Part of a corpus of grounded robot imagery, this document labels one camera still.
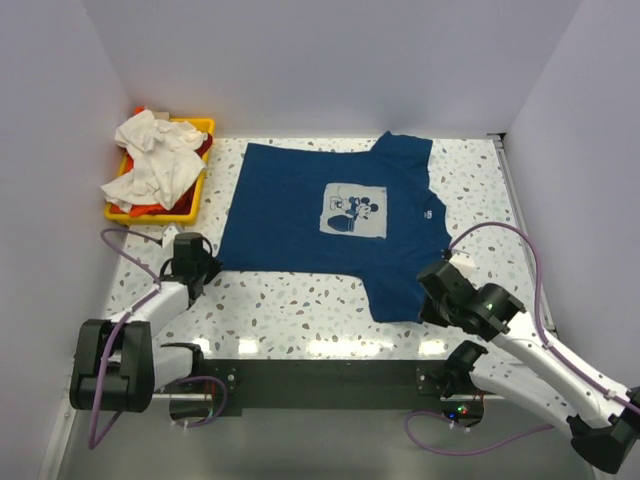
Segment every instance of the terrazzo tabletop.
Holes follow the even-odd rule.
[[[375,139],[216,139],[207,167],[198,222],[186,230],[206,236],[217,252],[249,142],[278,147],[353,152]],[[434,140],[430,188],[447,206],[455,238],[483,221],[515,225],[492,140]],[[163,227],[133,227],[161,235]],[[159,271],[169,257],[157,245],[128,235],[125,249]],[[504,229],[485,228],[461,249],[476,264],[476,286],[498,283],[532,311],[533,286],[522,245]],[[107,314],[128,307],[151,287],[150,278],[124,259],[118,262]],[[417,323],[376,323],[362,281],[301,272],[222,272],[205,286],[192,308],[159,334],[161,341],[198,343],[208,358],[253,359],[445,359],[469,338],[453,328]],[[490,348],[500,358],[507,354]]]

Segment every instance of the mickey mouse print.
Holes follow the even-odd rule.
[[[334,235],[387,238],[387,189],[355,183],[327,184],[320,231]]]

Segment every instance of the blue t-shirt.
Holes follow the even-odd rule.
[[[384,134],[369,152],[249,144],[218,259],[225,270],[362,279],[378,322],[420,321],[416,276],[451,237],[429,190],[430,140]]]

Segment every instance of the gray floor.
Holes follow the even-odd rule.
[[[125,414],[93,452],[87,412],[79,412],[61,479],[591,479],[591,470],[556,432],[529,437],[479,457],[452,458],[418,449],[406,437],[406,412],[250,410],[201,429],[172,430],[166,401]],[[414,419],[425,442],[465,450],[538,425],[503,400],[487,402],[469,435],[445,423]]]

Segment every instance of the gray wall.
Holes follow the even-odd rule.
[[[504,132],[579,0],[83,0],[127,92],[236,136]]]
[[[129,109],[76,0],[0,2],[0,475],[35,478],[114,256],[97,185]]]
[[[630,386],[640,384],[638,18],[636,0],[585,0],[506,140],[562,338]],[[640,447],[632,455],[620,478],[638,478]]]

